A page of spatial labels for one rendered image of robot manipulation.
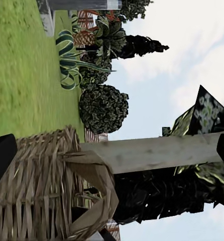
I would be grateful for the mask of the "wicker basket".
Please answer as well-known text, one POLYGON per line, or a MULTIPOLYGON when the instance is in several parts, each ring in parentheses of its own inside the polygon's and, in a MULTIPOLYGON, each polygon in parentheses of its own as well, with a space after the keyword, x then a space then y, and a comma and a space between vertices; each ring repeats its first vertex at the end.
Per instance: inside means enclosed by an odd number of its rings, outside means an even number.
POLYGON ((16 142, 18 152, 0 180, 0 241, 46 241, 46 229, 48 241, 86 241, 112 221, 119 199, 111 163, 94 150, 81 151, 72 124, 16 142), (84 191, 84 180, 99 194, 84 191), (72 222, 71 208, 85 207, 86 199, 93 205, 72 222))

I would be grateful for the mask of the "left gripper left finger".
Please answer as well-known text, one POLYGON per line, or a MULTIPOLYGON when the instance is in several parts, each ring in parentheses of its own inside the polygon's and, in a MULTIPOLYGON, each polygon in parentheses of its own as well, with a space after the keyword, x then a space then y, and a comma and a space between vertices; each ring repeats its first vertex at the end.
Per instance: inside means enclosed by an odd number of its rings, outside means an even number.
POLYGON ((17 142, 13 134, 0 137, 0 180, 18 152, 17 142))

